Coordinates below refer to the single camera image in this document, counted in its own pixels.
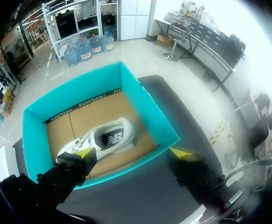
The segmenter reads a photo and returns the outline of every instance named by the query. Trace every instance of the tiled floor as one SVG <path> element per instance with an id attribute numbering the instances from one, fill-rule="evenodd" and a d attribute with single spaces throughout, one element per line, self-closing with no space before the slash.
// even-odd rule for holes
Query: tiled floor
<path id="1" fill-rule="evenodd" d="M 176 49 L 175 54 L 181 54 L 179 51 Z M 100 53 L 89 61 L 69 67 L 65 60 L 60 63 L 55 59 L 50 41 L 46 42 L 35 51 L 35 57 L 22 69 L 21 78 L 27 79 L 15 99 L 11 115 L 0 125 L 0 147 L 3 144 L 13 145 L 22 137 L 23 111 L 34 100 L 75 76 L 116 61 L 123 61 L 136 77 L 162 76 L 206 136 L 211 136 L 216 127 L 226 121 L 230 102 L 220 89 L 212 93 L 211 87 L 202 81 L 204 70 L 194 60 L 171 62 L 163 57 L 165 52 L 165 48 L 144 39 L 115 42 L 113 51 Z M 223 137 L 228 132 L 226 128 L 222 137 L 213 145 L 224 174 L 230 173 L 230 161 L 226 161 L 223 156 L 231 150 L 227 138 Z"/>

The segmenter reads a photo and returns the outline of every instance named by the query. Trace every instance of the bar stool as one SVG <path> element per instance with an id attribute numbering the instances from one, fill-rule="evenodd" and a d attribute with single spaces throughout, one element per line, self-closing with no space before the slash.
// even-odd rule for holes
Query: bar stool
<path id="1" fill-rule="evenodd" d="M 185 38 L 187 36 L 188 36 L 188 34 L 186 34 L 185 36 L 178 36 L 178 35 L 174 35 L 174 34 L 169 34 L 169 38 L 174 41 L 174 45 L 172 47 L 171 53 L 165 53 L 165 54 L 163 54 L 164 57 L 166 59 L 170 60 L 170 61 L 177 62 L 178 61 L 178 57 L 176 57 L 176 56 L 173 55 L 173 52 L 174 52 L 175 47 L 176 47 L 176 44 L 177 44 L 177 42 L 178 43 L 184 42 L 184 40 L 185 40 Z"/>

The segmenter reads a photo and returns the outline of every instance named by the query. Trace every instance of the new balance logo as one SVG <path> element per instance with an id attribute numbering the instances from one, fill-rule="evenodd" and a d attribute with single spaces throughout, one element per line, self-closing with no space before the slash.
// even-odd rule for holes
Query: new balance logo
<path id="1" fill-rule="evenodd" d="M 107 146 L 115 145 L 116 143 L 120 142 L 122 140 L 122 132 L 118 132 L 114 134 L 113 136 L 108 137 Z"/>

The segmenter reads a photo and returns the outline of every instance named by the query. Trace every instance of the office chair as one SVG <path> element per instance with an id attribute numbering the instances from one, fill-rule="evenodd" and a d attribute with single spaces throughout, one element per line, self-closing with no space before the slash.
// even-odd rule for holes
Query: office chair
<path id="1" fill-rule="evenodd" d="M 267 107 L 267 109 L 270 108 L 270 98 L 267 94 L 260 94 L 259 97 L 257 97 L 254 101 L 258 107 L 259 107 L 259 110 L 261 111 L 265 106 Z"/>
<path id="2" fill-rule="evenodd" d="M 174 35 L 174 34 L 169 34 L 169 38 L 171 40 L 174 41 L 174 45 L 172 47 L 171 53 L 165 53 L 163 54 L 163 56 L 170 61 L 173 62 L 177 62 L 178 61 L 178 57 L 176 57 L 175 55 L 173 55 L 173 52 L 175 50 L 176 44 L 178 43 L 182 43 L 185 42 L 185 39 L 187 38 L 187 36 L 190 34 L 190 32 L 187 32 L 184 36 L 178 36 L 178 35 Z"/>
<path id="3" fill-rule="evenodd" d="M 255 148 L 268 137 L 269 129 L 272 130 L 272 113 L 268 116 L 264 115 L 261 117 L 254 127 L 250 128 L 239 138 L 234 139 L 232 135 L 228 135 L 228 140 L 231 138 L 237 147 L 235 151 L 225 154 L 225 157 L 228 157 L 237 153 L 235 165 L 231 166 L 231 169 L 237 166 L 240 157 L 241 161 L 248 163 L 259 160 L 258 153 L 255 155 Z"/>

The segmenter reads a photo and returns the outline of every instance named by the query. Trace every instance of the white sneaker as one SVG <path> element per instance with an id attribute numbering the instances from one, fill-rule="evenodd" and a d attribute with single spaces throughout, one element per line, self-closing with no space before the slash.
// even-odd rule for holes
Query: white sneaker
<path id="1" fill-rule="evenodd" d="M 58 152 L 74 153 L 86 148 L 95 147 L 97 160 L 110 153 L 119 153 L 134 147 L 132 140 L 135 130 L 131 122 L 119 118 L 91 129 L 83 137 L 70 141 Z"/>

